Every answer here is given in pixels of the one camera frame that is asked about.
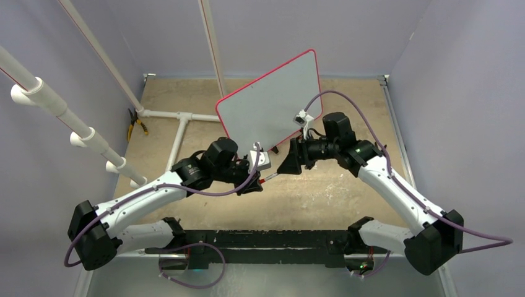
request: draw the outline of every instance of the cable connector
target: cable connector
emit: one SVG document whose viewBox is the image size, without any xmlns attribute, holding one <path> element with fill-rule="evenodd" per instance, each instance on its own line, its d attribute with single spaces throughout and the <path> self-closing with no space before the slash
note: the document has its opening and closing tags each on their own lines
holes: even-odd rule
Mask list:
<svg viewBox="0 0 525 297">
<path fill-rule="evenodd" d="M 310 137 L 308 130 L 313 127 L 314 117 L 310 116 L 305 110 L 299 111 L 293 117 L 293 122 L 303 128 L 303 138 L 308 139 Z"/>
</svg>

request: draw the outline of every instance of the white pipe frame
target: white pipe frame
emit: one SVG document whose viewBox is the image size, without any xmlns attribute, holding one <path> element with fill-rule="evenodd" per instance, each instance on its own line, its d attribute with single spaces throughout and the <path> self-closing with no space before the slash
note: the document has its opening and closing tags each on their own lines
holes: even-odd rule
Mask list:
<svg viewBox="0 0 525 297">
<path fill-rule="evenodd" d="M 207 114 L 194 114 L 186 112 L 167 112 L 167 111 L 152 111 L 144 109 L 144 107 L 139 103 L 139 100 L 135 97 L 129 85 L 123 79 L 120 72 L 117 70 L 109 56 L 106 54 L 100 43 L 98 42 L 95 35 L 91 32 L 87 24 L 84 22 L 82 16 L 78 13 L 73 3 L 70 0 L 59 0 L 60 4 L 70 16 L 71 20 L 75 23 L 77 28 L 85 36 L 86 40 L 89 42 L 93 50 L 98 54 L 98 57 L 106 65 L 109 72 L 115 78 L 120 87 L 124 90 L 124 93 L 128 97 L 129 101 L 135 107 L 138 115 L 142 117 L 156 117 L 156 118 L 173 118 L 180 121 L 179 128 L 177 129 L 177 134 L 175 135 L 175 140 L 173 142 L 173 147 L 171 148 L 170 156 L 168 157 L 168 163 L 166 165 L 166 171 L 168 171 L 175 160 L 184 137 L 184 132 L 187 124 L 190 121 L 208 121 L 208 122 L 219 122 L 219 117 L 214 115 Z M 206 36 L 208 40 L 208 45 L 210 47 L 210 54 L 214 63 L 214 70 L 217 76 L 217 83 L 219 85 L 219 92 L 221 97 L 224 97 L 227 94 L 224 76 L 222 74 L 222 68 L 219 61 L 219 51 L 217 48 L 217 39 L 215 37 L 215 28 L 211 18 L 211 9 L 208 0 L 199 0 L 199 7 L 201 9 L 202 21 L 205 26 Z M 117 168 L 112 167 L 111 165 L 106 166 L 106 170 L 109 172 L 115 172 Z"/>
<path fill-rule="evenodd" d="M 140 175 L 126 159 L 118 155 L 108 142 L 92 127 L 88 127 L 68 107 L 67 103 L 49 85 L 35 77 L 11 54 L 0 46 L 0 69 L 16 84 L 11 88 L 13 101 L 23 105 L 38 106 L 58 118 L 73 132 L 71 144 L 88 147 L 111 162 L 124 176 L 132 179 L 137 186 L 143 186 L 147 179 Z"/>
</svg>

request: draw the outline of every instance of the white bracket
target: white bracket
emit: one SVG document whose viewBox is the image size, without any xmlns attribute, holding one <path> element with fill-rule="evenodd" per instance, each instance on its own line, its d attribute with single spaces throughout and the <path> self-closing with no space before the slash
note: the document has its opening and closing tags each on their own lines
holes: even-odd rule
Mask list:
<svg viewBox="0 0 525 297">
<path fill-rule="evenodd" d="M 249 172 L 251 172 L 255 164 L 255 158 L 257 157 L 257 147 L 254 145 L 253 149 L 254 150 L 249 151 Z M 272 167 L 272 163 L 270 161 L 270 156 L 268 155 L 268 153 L 259 152 L 259 164 L 257 165 L 257 171 L 262 171 L 262 170 L 265 170 L 271 167 Z"/>
<path fill-rule="evenodd" d="M 148 80 L 150 77 L 155 77 L 155 76 L 157 76 L 156 73 L 143 73 L 142 75 L 144 76 L 144 85 L 146 85 L 147 80 Z"/>
<path fill-rule="evenodd" d="M 116 173 L 116 174 L 122 174 L 124 176 L 127 176 L 126 174 L 128 173 L 127 171 L 129 170 L 128 168 L 128 161 L 126 160 L 126 158 L 122 158 L 124 163 L 117 167 L 115 166 L 115 164 L 113 164 L 112 162 L 110 161 L 107 161 L 106 162 L 106 171 L 107 172 L 110 172 L 110 173 Z M 143 185 L 145 185 L 147 183 L 147 178 L 145 176 L 143 176 L 144 178 L 144 182 L 142 184 L 138 184 L 137 182 L 135 182 L 133 179 L 129 181 L 129 186 L 132 187 L 133 189 L 138 189 L 140 187 L 142 187 Z"/>
<path fill-rule="evenodd" d="M 308 130 L 313 127 L 314 120 L 315 118 L 310 116 L 305 110 L 299 111 L 299 113 L 293 117 L 293 122 L 303 128 L 303 138 L 305 140 L 310 137 Z"/>
</svg>

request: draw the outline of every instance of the white pvc pipe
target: white pvc pipe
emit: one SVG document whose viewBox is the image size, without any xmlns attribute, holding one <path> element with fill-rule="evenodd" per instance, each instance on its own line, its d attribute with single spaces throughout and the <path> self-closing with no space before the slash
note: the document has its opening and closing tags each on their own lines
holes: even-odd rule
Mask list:
<svg viewBox="0 0 525 297">
<path fill-rule="evenodd" d="M 166 164 L 166 171 L 170 170 L 181 147 L 182 138 L 184 137 L 184 131 L 186 130 L 186 125 L 188 124 L 187 119 L 181 119 L 179 122 L 179 128 L 177 129 L 177 134 L 175 135 L 175 140 L 173 141 L 173 147 L 171 148 L 170 156 L 168 157 L 168 163 Z"/>
<path fill-rule="evenodd" d="M 226 90 L 226 81 L 222 74 L 222 65 L 220 63 L 219 46 L 217 45 L 217 36 L 215 35 L 215 26 L 212 19 L 212 9 L 209 0 L 199 0 L 199 8 L 201 9 L 202 22 L 204 24 L 204 31 L 208 46 L 210 47 L 210 54 L 214 65 L 215 75 L 217 76 L 217 84 L 219 85 L 219 92 L 221 97 L 228 95 Z"/>
<path fill-rule="evenodd" d="M 30 82 L 28 74 L 32 75 L 31 72 L 26 70 L 13 56 L 11 56 L 2 46 L 0 46 L 0 66 L 2 71 L 6 73 L 8 77 L 19 83 L 18 80 Z M 146 178 L 139 175 L 135 169 L 126 166 L 126 159 L 119 156 L 108 144 L 108 142 L 97 132 L 95 129 L 88 127 L 79 117 L 74 114 L 68 107 L 67 103 L 58 95 L 49 85 L 45 84 L 43 80 L 33 76 L 36 81 L 36 86 L 29 90 L 21 90 L 20 93 L 26 96 L 34 104 L 49 112 L 53 116 L 56 116 L 62 123 L 73 130 L 76 136 L 70 137 L 75 139 L 78 137 L 86 147 L 92 149 L 104 156 L 108 161 L 112 162 L 119 172 L 123 173 L 133 179 L 138 184 L 145 184 Z"/>
<path fill-rule="evenodd" d="M 2 46 L 0 46 L 0 70 L 26 91 L 32 90 L 38 86 L 38 81 L 35 76 L 18 63 L 18 61 Z"/>
<path fill-rule="evenodd" d="M 220 122 L 218 116 L 209 116 L 206 114 L 192 114 L 191 119 L 194 121 Z"/>
<path fill-rule="evenodd" d="M 135 94 L 133 94 L 133 91 L 129 88 L 129 85 L 126 83 L 120 72 L 117 70 L 110 57 L 106 54 L 106 51 L 104 50 L 104 48 L 102 48 L 102 45 L 100 45 L 93 32 L 91 32 L 87 24 L 84 22 L 83 18 L 80 16 L 73 3 L 71 3 L 70 0 L 58 0 L 58 2 L 60 2 L 64 10 L 71 18 L 71 20 L 75 23 L 80 32 L 82 32 L 82 34 L 85 36 L 85 39 L 87 39 L 93 50 L 95 50 L 98 57 L 106 65 L 106 67 L 113 75 L 117 83 L 120 85 L 124 93 L 128 96 L 129 101 L 131 101 L 139 115 L 142 115 L 142 113 L 144 112 L 144 107 L 140 104 Z"/>
<path fill-rule="evenodd" d="M 173 118 L 173 119 L 182 119 L 186 118 L 188 120 L 194 121 L 207 121 L 207 122 L 220 122 L 218 116 L 208 115 L 208 114 L 195 114 L 195 113 L 173 113 L 169 111 L 154 111 L 154 110 L 144 110 L 144 116 L 153 116 L 156 118 Z"/>
</svg>

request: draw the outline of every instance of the whiteboard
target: whiteboard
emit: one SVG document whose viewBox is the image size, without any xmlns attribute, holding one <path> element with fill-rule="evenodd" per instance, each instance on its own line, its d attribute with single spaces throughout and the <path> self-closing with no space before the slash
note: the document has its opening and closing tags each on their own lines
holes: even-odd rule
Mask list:
<svg viewBox="0 0 525 297">
<path fill-rule="evenodd" d="M 296 133 L 300 127 L 293 117 L 320 90 L 316 53 L 309 49 L 219 100 L 215 110 L 242 157 L 255 142 L 270 150 Z M 308 109 L 314 118 L 322 112 L 321 100 Z"/>
</svg>

